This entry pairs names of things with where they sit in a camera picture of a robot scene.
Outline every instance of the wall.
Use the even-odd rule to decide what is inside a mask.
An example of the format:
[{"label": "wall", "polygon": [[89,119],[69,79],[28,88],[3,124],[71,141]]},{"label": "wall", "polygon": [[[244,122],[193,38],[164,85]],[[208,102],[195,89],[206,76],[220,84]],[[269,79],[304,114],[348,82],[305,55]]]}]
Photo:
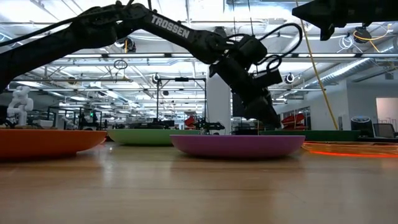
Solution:
[{"label": "wall", "polygon": [[377,123],[376,98],[398,97],[395,85],[348,85],[349,116],[368,116]]},{"label": "wall", "polygon": [[207,113],[210,122],[220,122],[225,127],[225,130],[211,133],[230,134],[231,89],[217,74],[207,79]]},{"label": "wall", "polygon": [[[343,129],[349,130],[351,125],[349,121],[346,82],[342,81],[338,85],[327,86],[326,93],[336,122],[338,123],[338,117],[341,116],[343,118]],[[311,110],[312,130],[335,130],[325,99],[320,91],[309,92],[305,95],[304,100],[289,101],[287,105],[278,105],[275,109],[277,113],[284,113],[308,106]]]},{"label": "wall", "polygon": [[378,123],[391,123],[397,130],[398,98],[376,98]]}]

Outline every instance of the pink bowl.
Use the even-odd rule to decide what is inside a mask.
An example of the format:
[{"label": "pink bowl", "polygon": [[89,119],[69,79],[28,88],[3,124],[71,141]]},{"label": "pink bowl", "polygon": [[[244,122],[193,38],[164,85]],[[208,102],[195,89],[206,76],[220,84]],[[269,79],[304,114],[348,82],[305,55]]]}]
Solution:
[{"label": "pink bowl", "polygon": [[305,136],[171,135],[173,145],[193,156],[260,158],[286,156],[304,143]]}]

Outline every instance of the yellow cable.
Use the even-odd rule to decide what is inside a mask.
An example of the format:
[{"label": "yellow cable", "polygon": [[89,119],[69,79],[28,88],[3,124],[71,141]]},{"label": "yellow cable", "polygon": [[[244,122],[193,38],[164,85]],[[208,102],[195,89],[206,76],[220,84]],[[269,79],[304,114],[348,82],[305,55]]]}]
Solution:
[{"label": "yellow cable", "polygon": [[[378,53],[381,53],[380,50],[377,49],[376,45],[374,45],[373,41],[370,40],[369,42],[371,43],[371,45],[373,46],[373,48],[374,48]],[[391,65],[392,67],[394,67],[395,70],[398,70],[398,68],[394,65],[394,63],[392,63],[392,62],[389,61],[389,60],[388,60],[388,62],[390,63],[390,65]]]},{"label": "yellow cable", "polygon": [[[296,0],[296,5],[297,5],[297,7],[299,7],[299,2],[298,2],[298,0]],[[311,46],[310,46],[310,42],[308,41],[307,31],[305,31],[304,22],[303,22],[302,19],[300,19],[300,21],[301,21],[301,26],[303,27],[303,32],[304,32],[304,36],[305,36],[305,41],[307,42],[308,52],[309,52],[309,54],[310,54],[310,58],[311,58],[311,62],[312,62],[312,67],[313,67],[313,70],[314,70],[314,72],[315,72],[315,76],[317,77],[318,83],[319,83],[319,85],[321,86],[321,90],[322,90],[322,93],[323,93],[323,97],[325,98],[325,102],[326,102],[326,105],[327,105],[327,107],[328,107],[328,110],[329,110],[331,119],[332,119],[332,121],[333,121],[333,124],[335,125],[336,130],[338,130],[338,126],[337,126],[337,122],[336,122],[335,116],[333,115],[333,112],[332,112],[332,110],[331,110],[331,106],[330,106],[330,104],[329,104],[328,96],[326,95],[325,89],[323,88],[322,80],[321,80],[321,78],[319,77],[317,67],[315,66],[315,61],[313,60],[313,57],[312,57]]]},{"label": "yellow cable", "polygon": [[363,38],[363,37],[358,37],[357,35],[355,35],[358,31],[354,31],[353,35],[354,37],[358,38],[359,40],[368,40],[368,41],[372,41],[372,40],[379,40],[383,37],[385,37],[388,34],[388,30],[390,29],[390,25],[387,26],[387,31],[384,35],[380,36],[380,37],[376,37],[376,38]]},{"label": "yellow cable", "polygon": [[358,38],[358,39],[360,39],[360,40],[369,40],[369,41],[372,41],[372,40],[379,40],[379,39],[385,37],[385,36],[388,34],[388,31],[387,31],[384,35],[382,35],[382,36],[380,36],[380,37],[376,37],[376,38],[363,38],[363,37],[357,36],[357,35],[356,35],[357,32],[358,32],[358,31],[355,31],[355,32],[353,33],[354,37],[356,37],[356,38]]},{"label": "yellow cable", "polygon": [[379,49],[377,49],[377,47],[374,45],[374,43],[373,43],[373,41],[369,41],[371,44],[372,44],[372,46],[374,47],[374,49],[377,51],[377,52],[379,52],[380,53],[380,50]]}]

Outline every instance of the green bowl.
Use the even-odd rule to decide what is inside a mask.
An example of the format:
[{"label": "green bowl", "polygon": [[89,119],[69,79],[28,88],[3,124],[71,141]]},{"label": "green bowl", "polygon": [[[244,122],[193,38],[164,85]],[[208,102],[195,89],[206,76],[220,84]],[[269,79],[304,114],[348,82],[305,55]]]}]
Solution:
[{"label": "green bowl", "polygon": [[171,134],[200,134],[197,130],[110,129],[109,137],[120,144],[135,146],[172,146]]},{"label": "green bowl", "polygon": [[356,141],[360,131],[260,131],[261,135],[304,135],[306,141]]}]

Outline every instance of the orange plate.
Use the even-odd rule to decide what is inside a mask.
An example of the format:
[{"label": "orange plate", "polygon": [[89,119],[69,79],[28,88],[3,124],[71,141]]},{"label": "orange plate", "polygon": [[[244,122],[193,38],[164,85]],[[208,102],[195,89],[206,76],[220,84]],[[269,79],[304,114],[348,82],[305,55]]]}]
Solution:
[{"label": "orange plate", "polygon": [[0,129],[0,159],[76,154],[100,144],[106,131]]},{"label": "orange plate", "polygon": [[398,144],[373,142],[305,142],[305,150],[328,156],[398,157]]}]

